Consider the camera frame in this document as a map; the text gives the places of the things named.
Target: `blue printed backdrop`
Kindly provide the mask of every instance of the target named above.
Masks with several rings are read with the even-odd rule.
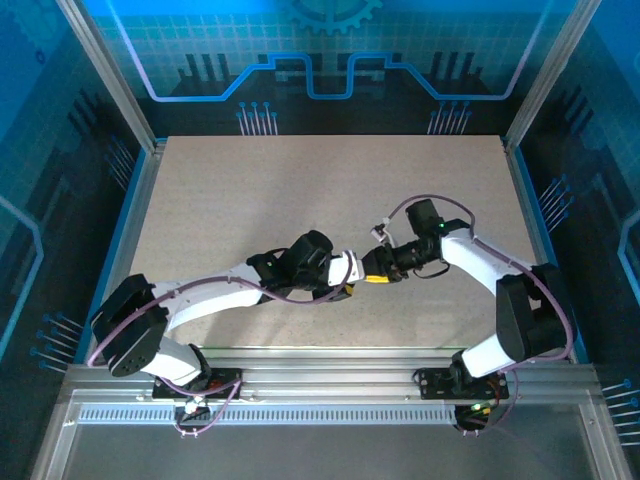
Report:
[[[603,0],[522,144],[543,215],[557,212],[550,239],[587,350],[612,382],[640,366],[638,24],[635,0]]]
[[[268,133],[252,101],[287,134],[504,133],[573,3],[87,5],[165,136]]]
[[[54,0],[0,0],[0,478],[28,478],[139,146]],[[16,409],[16,399],[28,408]]]

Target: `ventilation grille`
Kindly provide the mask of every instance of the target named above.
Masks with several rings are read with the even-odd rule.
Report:
[[[187,425],[203,425],[211,414]],[[87,405],[79,423],[166,424],[174,421],[170,405]],[[222,425],[442,425],[455,423],[452,405],[232,405],[220,419]]]
[[[167,424],[173,423],[172,405],[84,405],[78,423],[85,424]]]

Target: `glass panel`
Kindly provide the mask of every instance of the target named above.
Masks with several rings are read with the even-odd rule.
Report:
[[[637,2],[602,2],[521,145],[589,357],[605,386],[630,378],[633,390],[640,385],[638,22]]]
[[[0,2],[0,45],[0,465],[23,478],[139,146],[55,2]]]
[[[574,1],[86,4],[158,136],[504,134]]]
[[[101,480],[130,478],[132,472],[139,478],[211,478],[212,471],[215,478],[265,480],[598,478],[573,409],[519,406],[501,427],[478,438],[465,438],[448,425],[291,423],[213,427],[189,448],[170,425],[81,425],[64,478],[84,480],[96,471]]]

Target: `yellow connector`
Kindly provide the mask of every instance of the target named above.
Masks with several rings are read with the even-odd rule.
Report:
[[[389,283],[389,277],[382,277],[380,275],[367,275],[364,277],[364,281],[368,283]]]

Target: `wooden board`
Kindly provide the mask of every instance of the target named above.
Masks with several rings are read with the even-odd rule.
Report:
[[[171,137],[132,273],[150,281],[212,274],[309,229],[364,256],[369,230],[418,193],[453,197],[479,234],[533,260],[498,137]],[[463,212],[438,203],[447,219]],[[396,238],[413,238],[404,215]],[[271,302],[220,312],[173,331],[204,346],[468,346],[493,333],[494,298],[466,273],[356,285],[353,298],[301,307]]]

